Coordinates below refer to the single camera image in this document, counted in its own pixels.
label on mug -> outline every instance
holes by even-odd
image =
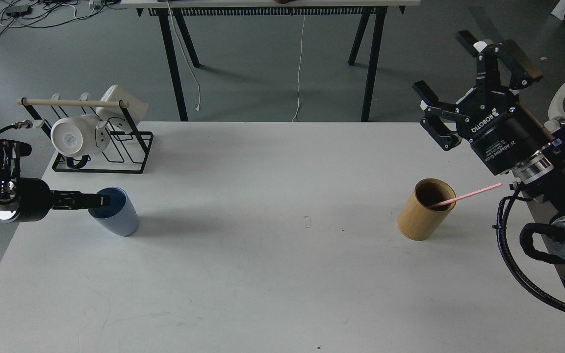
[[[67,147],[69,148],[76,147],[76,145],[78,144],[76,135],[71,134],[70,132],[67,132],[64,136],[62,136],[62,141],[64,141],[65,145],[67,145]]]

blue cup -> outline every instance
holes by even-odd
[[[99,208],[90,208],[88,214],[104,228],[114,234],[127,237],[139,227],[139,217],[126,192],[117,187],[104,188],[97,194],[110,196],[110,203]]]

mug handle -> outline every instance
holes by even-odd
[[[74,170],[84,168],[89,160],[90,157],[88,156],[88,154],[83,155],[79,161],[76,161],[73,157],[65,158],[65,161],[67,162],[67,168]]]

robotic arm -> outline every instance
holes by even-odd
[[[520,103],[520,90],[539,81],[542,73],[515,42],[477,41],[468,31],[460,31],[457,40],[477,61],[476,83],[456,103],[445,103],[424,81],[416,82],[413,88],[424,110],[420,124],[442,149],[451,150],[465,139],[494,175],[512,172],[520,179],[514,196],[503,199],[499,206],[499,248],[520,284],[538,299],[565,311],[565,303],[547,296],[517,268],[505,239],[514,201],[550,202],[558,213],[547,224],[525,225],[520,244],[533,259],[565,264],[565,125],[551,134]],[[499,60],[511,72],[509,86],[500,82]],[[442,119],[454,122],[457,129],[449,129]],[[519,197],[520,192],[526,197]],[[552,254],[534,248],[534,234],[544,235]]]
[[[30,120],[0,129],[30,128]],[[109,203],[108,196],[83,194],[78,191],[50,190],[37,178],[21,177],[21,158],[29,156],[29,144],[0,139],[0,221],[3,223],[39,221],[49,210],[97,208]]]

mug rack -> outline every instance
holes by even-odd
[[[108,148],[101,153],[91,156],[83,156],[77,159],[71,159],[58,153],[51,169],[54,172],[70,172],[70,173],[114,173],[114,174],[142,174],[145,165],[150,156],[150,149],[154,134],[150,131],[139,131],[136,124],[132,120],[132,116],[128,112],[128,102],[104,102],[104,101],[69,101],[64,99],[27,99],[21,98],[17,101],[18,105],[23,105],[27,112],[36,121],[42,122],[41,130],[47,135],[51,141],[51,124],[43,119],[35,105],[44,105],[51,108],[57,119],[62,116],[69,117],[70,114],[64,107],[81,108],[83,114],[87,114],[85,107],[89,108],[94,114],[95,107],[119,108],[132,133],[126,134],[117,130],[108,119],[106,127],[110,144]],[[87,158],[87,163],[80,163],[81,159]]]

